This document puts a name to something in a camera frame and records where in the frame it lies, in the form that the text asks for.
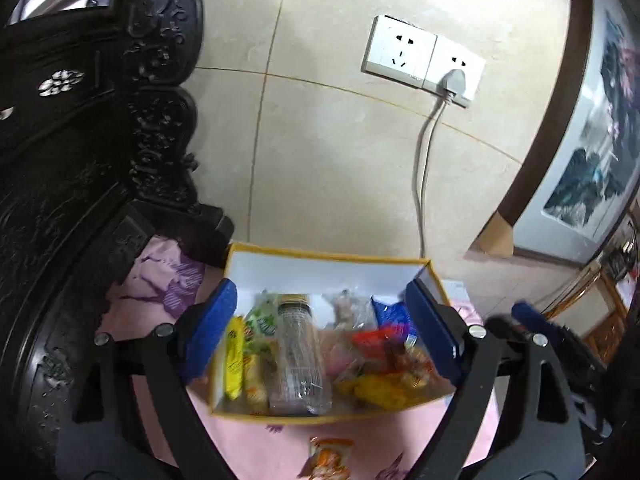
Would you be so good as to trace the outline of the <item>yellow rice cracker bar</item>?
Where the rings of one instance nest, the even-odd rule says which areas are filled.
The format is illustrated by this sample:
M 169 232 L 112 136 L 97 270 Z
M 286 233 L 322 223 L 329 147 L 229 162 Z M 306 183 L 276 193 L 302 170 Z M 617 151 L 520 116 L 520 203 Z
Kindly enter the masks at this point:
M 242 316 L 234 316 L 227 328 L 224 347 L 224 395 L 238 400 L 243 388 L 245 323 Z

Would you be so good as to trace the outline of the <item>green snack bag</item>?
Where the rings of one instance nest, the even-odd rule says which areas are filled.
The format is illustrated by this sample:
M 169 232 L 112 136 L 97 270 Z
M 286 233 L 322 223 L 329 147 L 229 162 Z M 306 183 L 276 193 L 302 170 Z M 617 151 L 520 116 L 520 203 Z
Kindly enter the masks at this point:
M 244 318 L 244 351 L 247 354 L 271 353 L 277 343 L 280 296 L 261 292 Z

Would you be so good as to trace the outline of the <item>clear long snack tube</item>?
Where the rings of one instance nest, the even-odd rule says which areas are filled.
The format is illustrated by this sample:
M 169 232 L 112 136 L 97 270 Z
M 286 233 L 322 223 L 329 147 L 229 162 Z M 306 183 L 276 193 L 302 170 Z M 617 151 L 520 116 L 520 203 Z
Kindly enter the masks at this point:
M 277 352 L 269 396 L 274 414 L 320 416 L 332 408 L 332 391 L 306 295 L 280 295 Z

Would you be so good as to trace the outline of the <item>yellow ball biscuit bag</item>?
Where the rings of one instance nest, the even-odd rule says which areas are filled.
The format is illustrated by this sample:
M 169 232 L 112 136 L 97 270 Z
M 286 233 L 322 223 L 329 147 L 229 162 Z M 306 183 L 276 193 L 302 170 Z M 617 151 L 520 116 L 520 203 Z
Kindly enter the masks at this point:
M 353 332 L 350 343 L 361 358 L 363 369 L 373 374 L 422 374 L 432 369 L 431 358 L 418 346 L 407 347 L 398 325 Z

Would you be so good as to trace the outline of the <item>golden yellow cake packet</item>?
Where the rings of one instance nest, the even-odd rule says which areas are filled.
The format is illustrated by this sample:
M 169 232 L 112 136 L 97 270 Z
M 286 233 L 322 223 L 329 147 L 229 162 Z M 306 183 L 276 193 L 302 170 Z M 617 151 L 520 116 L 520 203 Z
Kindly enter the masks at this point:
M 430 375 L 410 372 L 342 375 L 333 383 L 342 396 L 385 411 L 401 411 L 420 404 L 430 390 Z

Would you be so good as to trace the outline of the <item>white purple snack packet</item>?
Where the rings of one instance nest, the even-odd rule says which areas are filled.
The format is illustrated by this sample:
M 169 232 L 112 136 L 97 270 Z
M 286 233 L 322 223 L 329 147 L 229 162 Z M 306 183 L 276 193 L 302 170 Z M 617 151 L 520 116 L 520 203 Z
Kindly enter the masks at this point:
M 348 332 L 365 332 L 376 330 L 378 321 L 370 298 L 357 296 L 348 289 L 337 294 L 324 295 L 334 312 L 334 330 Z

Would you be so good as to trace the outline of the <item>green ball biscuit bag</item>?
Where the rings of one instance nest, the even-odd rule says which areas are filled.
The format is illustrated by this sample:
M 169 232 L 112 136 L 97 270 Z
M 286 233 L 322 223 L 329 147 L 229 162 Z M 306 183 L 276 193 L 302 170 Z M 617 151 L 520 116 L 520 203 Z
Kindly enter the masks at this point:
M 247 353 L 244 356 L 244 394 L 253 415 L 267 415 L 270 409 L 271 352 Z

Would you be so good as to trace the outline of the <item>pink cracker bag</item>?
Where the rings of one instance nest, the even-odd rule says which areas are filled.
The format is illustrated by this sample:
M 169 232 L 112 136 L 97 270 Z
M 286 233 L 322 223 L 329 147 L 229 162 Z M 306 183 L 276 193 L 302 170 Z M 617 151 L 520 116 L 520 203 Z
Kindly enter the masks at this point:
M 320 350 L 330 382 L 340 382 L 364 374 L 369 362 L 355 342 L 352 330 L 322 330 Z

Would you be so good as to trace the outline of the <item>pink patterned tablecloth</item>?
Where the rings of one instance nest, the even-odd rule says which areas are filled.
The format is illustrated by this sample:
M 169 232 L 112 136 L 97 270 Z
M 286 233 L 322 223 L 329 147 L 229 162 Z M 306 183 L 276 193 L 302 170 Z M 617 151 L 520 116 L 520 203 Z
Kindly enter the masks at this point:
M 117 340 L 148 336 L 174 324 L 205 300 L 220 280 L 238 290 L 245 362 L 240 393 L 229 398 L 226 341 L 206 351 L 203 374 L 186 391 L 209 437 L 241 479 L 401 479 L 416 463 L 452 399 L 423 344 L 397 366 L 378 352 L 357 351 L 337 327 L 331 299 L 349 289 L 362 302 L 391 304 L 416 274 L 420 259 L 394 260 L 272 249 L 236 243 L 220 270 L 187 257 L 177 242 L 156 236 L 124 280 L 108 291 L 100 325 Z M 285 400 L 278 381 L 283 323 L 277 303 L 307 296 L 320 342 L 320 389 L 299 403 Z

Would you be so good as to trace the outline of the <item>framed lotus painting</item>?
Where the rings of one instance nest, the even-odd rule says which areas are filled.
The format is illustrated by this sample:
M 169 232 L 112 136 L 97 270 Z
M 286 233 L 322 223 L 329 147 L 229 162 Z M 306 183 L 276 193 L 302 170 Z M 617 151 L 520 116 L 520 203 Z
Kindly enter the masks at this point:
M 570 0 L 552 96 L 532 147 L 474 247 L 581 266 L 639 188 L 639 0 Z

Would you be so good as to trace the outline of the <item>small orange snack packet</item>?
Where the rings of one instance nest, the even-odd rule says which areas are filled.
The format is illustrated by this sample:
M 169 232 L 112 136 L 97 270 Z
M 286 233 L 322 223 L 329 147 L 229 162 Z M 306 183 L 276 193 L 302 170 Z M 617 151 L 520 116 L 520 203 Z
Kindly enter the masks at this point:
M 309 440 L 309 456 L 297 478 L 310 480 L 349 480 L 347 465 L 354 441 L 343 438 L 313 437 Z

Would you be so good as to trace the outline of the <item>dark carved wooden furniture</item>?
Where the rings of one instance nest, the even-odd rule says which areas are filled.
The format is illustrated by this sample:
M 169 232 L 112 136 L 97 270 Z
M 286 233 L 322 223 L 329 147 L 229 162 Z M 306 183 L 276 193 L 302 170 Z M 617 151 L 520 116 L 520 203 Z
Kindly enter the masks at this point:
M 198 200 L 183 83 L 203 0 L 89 0 L 20 18 L 1 0 L 1 474 L 59 479 L 58 437 L 122 281 L 154 236 L 209 266 L 232 221 Z M 144 378 L 154 456 L 175 466 Z

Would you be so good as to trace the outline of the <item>white socket with plug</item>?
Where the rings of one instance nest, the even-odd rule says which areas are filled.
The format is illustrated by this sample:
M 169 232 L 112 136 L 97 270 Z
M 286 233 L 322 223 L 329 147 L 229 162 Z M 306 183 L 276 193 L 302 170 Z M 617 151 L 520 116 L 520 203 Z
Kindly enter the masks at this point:
M 484 74 L 484 58 L 445 36 L 438 36 L 422 88 L 468 108 Z

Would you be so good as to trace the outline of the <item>white wall socket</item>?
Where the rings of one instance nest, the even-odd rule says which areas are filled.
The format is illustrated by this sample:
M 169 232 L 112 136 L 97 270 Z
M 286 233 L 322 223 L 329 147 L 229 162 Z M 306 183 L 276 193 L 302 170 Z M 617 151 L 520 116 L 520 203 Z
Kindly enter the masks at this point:
M 372 24 L 362 62 L 366 73 L 421 88 L 436 44 L 432 32 L 378 15 Z

